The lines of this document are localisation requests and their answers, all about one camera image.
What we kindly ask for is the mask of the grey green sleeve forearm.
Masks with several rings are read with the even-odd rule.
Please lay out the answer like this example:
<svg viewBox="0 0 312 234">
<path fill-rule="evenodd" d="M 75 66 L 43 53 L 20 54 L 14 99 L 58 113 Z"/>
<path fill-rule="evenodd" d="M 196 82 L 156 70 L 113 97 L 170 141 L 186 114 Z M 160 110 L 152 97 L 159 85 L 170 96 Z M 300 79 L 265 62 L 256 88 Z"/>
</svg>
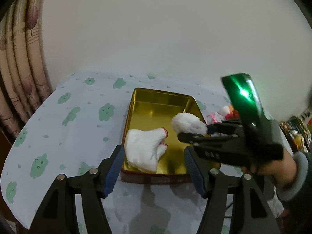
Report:
<svg viewBox="0 0 312 234">
<path fill-rule="evenodd" d="M 277 197 L 286 209 L 298 211 L 302 206 L 311 207 L 311 153 L 297 152 L 293 158 L 296 177 L 291 185 L 277 188 Z"/>
</svg>

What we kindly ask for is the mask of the person's right hand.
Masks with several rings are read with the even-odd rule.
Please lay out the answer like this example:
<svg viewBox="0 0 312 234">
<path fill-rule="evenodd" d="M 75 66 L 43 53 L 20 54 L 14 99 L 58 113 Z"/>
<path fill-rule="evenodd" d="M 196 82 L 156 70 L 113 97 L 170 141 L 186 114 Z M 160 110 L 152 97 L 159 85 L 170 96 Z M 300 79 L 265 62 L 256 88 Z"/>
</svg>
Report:
<svg viewBox="0 0 312 234">
<path fill-rule="evenodd" d="M 251 165 L 249 168 L 242 166 L 241 171 L 250 175 L 266 175 L 275 186 L 284 188 L 293 184 L 297 176 L 297 164 L 289 152 L 284 149 L 283 159 L 274 160 L 262 166 Z"/>
</svg>

